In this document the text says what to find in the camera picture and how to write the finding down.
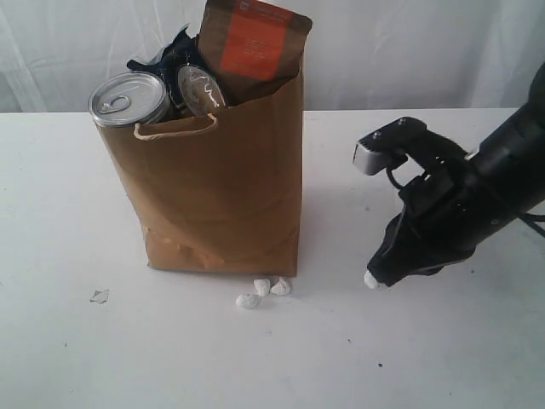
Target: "rope handle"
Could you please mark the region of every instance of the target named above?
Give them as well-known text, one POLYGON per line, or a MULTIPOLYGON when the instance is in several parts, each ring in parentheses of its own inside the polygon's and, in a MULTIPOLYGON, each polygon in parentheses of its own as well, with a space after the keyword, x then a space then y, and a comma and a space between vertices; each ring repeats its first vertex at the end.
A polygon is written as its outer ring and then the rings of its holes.
POLYGON ((163 138, 177 138, 177 137, 183 137, 183 136, 207 134, 213 130, 216 130, 219 126, 218 118, 216 118, 213 114, 209 113, 207 114, 207 117, 211 121, 211 123, 205 126, 204 128, 201 128, 198 130, 178 130, 175 132, 163 132, 160 134, 150 134, 150 135, 143 135, 141 133, 142 124, 136 124, 135 138, 140 141, 155 141, 157 139, 163 139, 163 138))

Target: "white tabletop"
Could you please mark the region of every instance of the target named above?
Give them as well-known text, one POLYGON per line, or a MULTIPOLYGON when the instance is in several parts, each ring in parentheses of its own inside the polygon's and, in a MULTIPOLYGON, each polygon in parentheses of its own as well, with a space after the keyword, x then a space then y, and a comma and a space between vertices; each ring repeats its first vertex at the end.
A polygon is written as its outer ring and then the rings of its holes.
POLYGON ((545 242, 512 223, 463 264, 368 290, 399 201, 351 164, 403 115, 471 149, 512 111, 307 112, 299 276, 251 311, 249 276, 146 266, 89 115, 0 115, 0 407, 542 407, 545 242))

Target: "brown paper bag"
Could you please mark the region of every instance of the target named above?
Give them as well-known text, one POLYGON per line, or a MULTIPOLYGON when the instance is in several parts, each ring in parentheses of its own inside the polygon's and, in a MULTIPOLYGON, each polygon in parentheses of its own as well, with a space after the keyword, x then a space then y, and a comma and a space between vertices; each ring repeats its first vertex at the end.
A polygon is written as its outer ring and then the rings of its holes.
POLYGON ((215 117, 98 127, 151 267, 295 275, 302 108, 299 73, 215 117))

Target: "wall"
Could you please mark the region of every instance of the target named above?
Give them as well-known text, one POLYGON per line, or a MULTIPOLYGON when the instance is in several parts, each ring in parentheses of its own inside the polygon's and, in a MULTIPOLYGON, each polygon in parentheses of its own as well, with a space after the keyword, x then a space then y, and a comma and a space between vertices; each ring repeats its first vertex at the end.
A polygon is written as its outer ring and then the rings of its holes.
MULTIPOLYGON (((307 109, 514 107, 545 60, 545 3, 278 0, 313 18, 307 109)), ((204 0, 0 0, 0 112, 84 111, 204 0)))

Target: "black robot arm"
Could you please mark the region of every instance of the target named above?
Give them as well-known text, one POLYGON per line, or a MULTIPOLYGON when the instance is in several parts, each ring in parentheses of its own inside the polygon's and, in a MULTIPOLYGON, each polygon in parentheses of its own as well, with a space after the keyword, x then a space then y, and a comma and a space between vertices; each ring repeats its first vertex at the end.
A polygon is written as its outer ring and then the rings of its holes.
POLYGON ((526 213, 545 199, 545 64, 528 102, 472 153, 418 119, 400 118, 362 138, 353 162, 366 175, 386 170, 404 202, 367 266, 379 283, 466 260, 517 217, 545 237, 537 225, 545 217, 526 213), (393 170, 408 157, 423 173, 401 186, 393 170))

